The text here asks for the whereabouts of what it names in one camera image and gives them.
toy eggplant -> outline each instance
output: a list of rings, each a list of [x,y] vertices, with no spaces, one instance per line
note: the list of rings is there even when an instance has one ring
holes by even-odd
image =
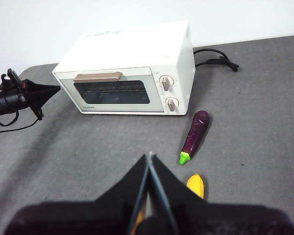
[[[209,114],[206,111],[198,111],[193,117],[191,128],[181,151],[179,164],[184,165],[195,154],[209,125]]]

oven door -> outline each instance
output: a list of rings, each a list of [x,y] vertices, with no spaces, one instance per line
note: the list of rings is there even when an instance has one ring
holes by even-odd
[[[83,112],[164,112],[152,75],[76,78],[61,83]]]

white wall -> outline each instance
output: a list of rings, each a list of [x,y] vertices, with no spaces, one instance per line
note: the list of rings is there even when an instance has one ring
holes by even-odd
[[[194,46],[294,35],[294,0],[0,0],[0,75],[58,62],[83,32],[176,20]]]

oven knob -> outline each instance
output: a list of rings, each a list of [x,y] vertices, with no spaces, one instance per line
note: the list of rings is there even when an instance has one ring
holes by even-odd
[[[169,86],[173,86],[174,80],[170,76],[163,75],[159,79],[160,83],[162,84],[163,89],[167,92],[169,90]]]
[[[175,98],[167,98],[166,104],[168,105],[171,112],[174,112],[175,108],[178,106],[178,100]]]

table surface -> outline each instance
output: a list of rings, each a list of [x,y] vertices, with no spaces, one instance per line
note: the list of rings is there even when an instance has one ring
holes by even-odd
[[[84,115],[61,90],[43,107],[42,121],[0,134],[0,234],[25,205],[98,198],[149,151],[184,183],[199,173],[208,202],[279,208],[294,222],[294,36],[212,48],[239,71],[198,67],[185,116]],[[217,56],[203,52],[196,61]],[[55,66],[30,67],[20,77],[56,85]],[[211,125],[181,166],[179,152],[199,110],[208,111]],[[22,110],[12,127],[35,119]]]

